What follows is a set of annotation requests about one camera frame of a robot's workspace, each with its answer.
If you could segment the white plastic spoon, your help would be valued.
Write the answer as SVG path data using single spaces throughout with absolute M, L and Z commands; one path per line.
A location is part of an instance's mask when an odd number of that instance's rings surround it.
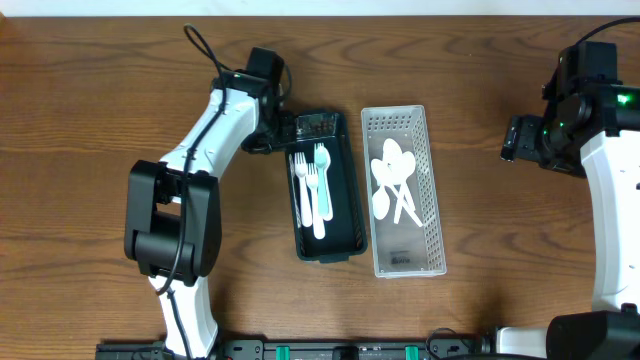
M 404 152 L 401 150 L 400 145 L 393 139 L 387 138 L 383 144 L 383 161 L 387 164 L 391 171 L 391 181 L 394 184 L 396 176 L 392 172 L 393 164 L 401 157 Z
M 378 189 L 372 195 L 373 215 L 376 220 L 383 220 L 390 208 L 390 198 L 386 192 L 386 186 L 379 183 Z
M 400 189 L 397 190 L 395 185 L 392 184 L 391 171 L 389 170 L 387 164 L 380 159 L 373 159 L 371 161 L 371 171 L 377 183 L 384 184 L 386 186 L 386 189 L 389 189 L 396 196 L 394 223 L 398 224 L 402 211 L 405 211 L 409 215 L 408 213 L 409 208 L 408 208 L 408 205 L 403 201 L 403 196 L 399 194 Z M 424 226 L 423 222 L 419 219 L 416 212 L 414 215 L 410 216 L 410 218 L 415 222 L 415 224 L 418 227 Z
M 326 158 L 326 165 L 324 167 L 324 177 L 325 177 L 325 190 L 326 190 L 328 211 L 327 211 L 327 214 L 323 216 L 323 220 L 331 221 L 333 219 L 333 206 L 332 206 L 331 192 L 329 188 L 329 178 L 328 178 L 328 170 L 331 165 L 331 157 L 330 157 L 329 151 L 326 148 L 324 150 L 324 153 Z
M 407 179 L 414 173 L 415 167 L 415 156 L 410 151 L 404 152 L 392 167 L 392 172 L 396 176 L 394 184 L 400 186 L 399 194 L 403 196 L 403 201 L 408 205 L 408 213 L 410 216 L 415 214 L 415 204 L 407 184 Z

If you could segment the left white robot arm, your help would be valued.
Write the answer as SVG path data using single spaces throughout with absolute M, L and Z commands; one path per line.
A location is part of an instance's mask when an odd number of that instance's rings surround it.
M 160 300 L 168 356 L 211 354 L 218 325 L 208 276 L 221 246 L 220 180 L 242 145 L 269 132 L 282 97 L 279 76 L 224 72 L 180 143 L 159 161 L 131 168 L 124 251 Z

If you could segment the white plastic fork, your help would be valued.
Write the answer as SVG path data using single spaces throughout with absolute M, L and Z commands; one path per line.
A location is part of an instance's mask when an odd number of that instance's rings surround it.
M 327 190 L 327 170 L 329 167 L 329 153 L 323 143 L 314 145 L 314 163 L 318 172 L 318 195 L 319 195 L 319 213 L 320 216 L 327 220 L 329 218 L 329 191 Z
M 322 219 L 319 212 L 318 172 L 313 163 L 309 163 L 307 165 L 306 183 L 311 193 L 313 234 L 316 239 L 322 240 L 325 238 L 326 232 L 325 232 L 324 220 Z
M 299 182 L 301 222 L 304 227 L 311 227 L 312 210 L 306 185 L 307 163 L 303 152 L 294 154 L 294 170 Z

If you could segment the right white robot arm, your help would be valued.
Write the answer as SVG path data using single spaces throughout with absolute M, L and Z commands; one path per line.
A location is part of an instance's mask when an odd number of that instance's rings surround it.
M 591 309 L 547 328 L 503 327 L 497 358 L 639 356 L 639 90 L 588 85 L 552 100 L 544 116 L 515 115 L 500 154 L 587 179 L 596 270 Z

